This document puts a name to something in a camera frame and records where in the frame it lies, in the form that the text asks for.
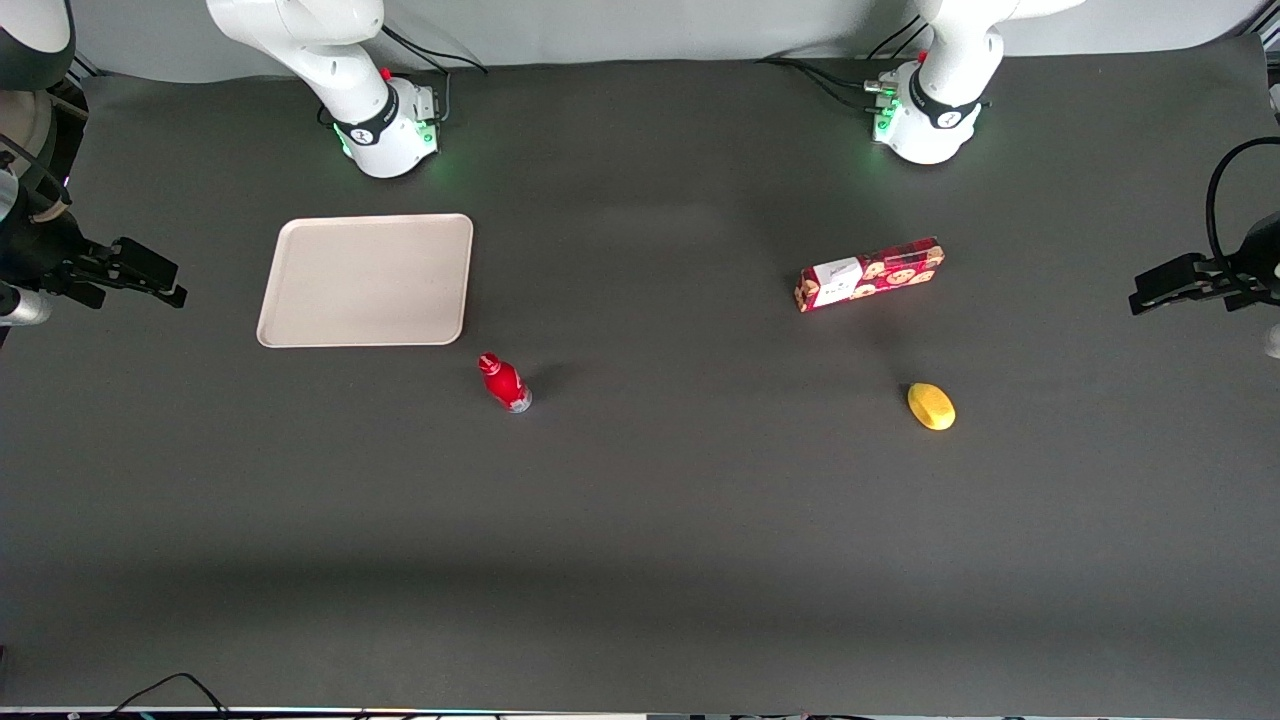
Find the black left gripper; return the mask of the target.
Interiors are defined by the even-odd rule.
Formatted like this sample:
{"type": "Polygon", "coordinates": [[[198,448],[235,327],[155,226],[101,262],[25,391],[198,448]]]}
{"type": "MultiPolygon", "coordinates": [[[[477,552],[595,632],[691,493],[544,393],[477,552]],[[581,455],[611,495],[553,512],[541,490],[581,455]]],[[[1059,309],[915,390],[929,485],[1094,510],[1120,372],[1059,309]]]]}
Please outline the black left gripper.
{"type": "Polygon", "coordinates": [[[1224,254],[1216,220],[1206,222],[1210,251],[1220,270],[1199,252],[1188,252],[1140,273],[1129,296],[1133,316],[1179,302],[1201,302],[1222,296],[1229,313],[1253,305],[1279,305],[1279,213],[1254,223],[1240,247],[1224,254]]]}

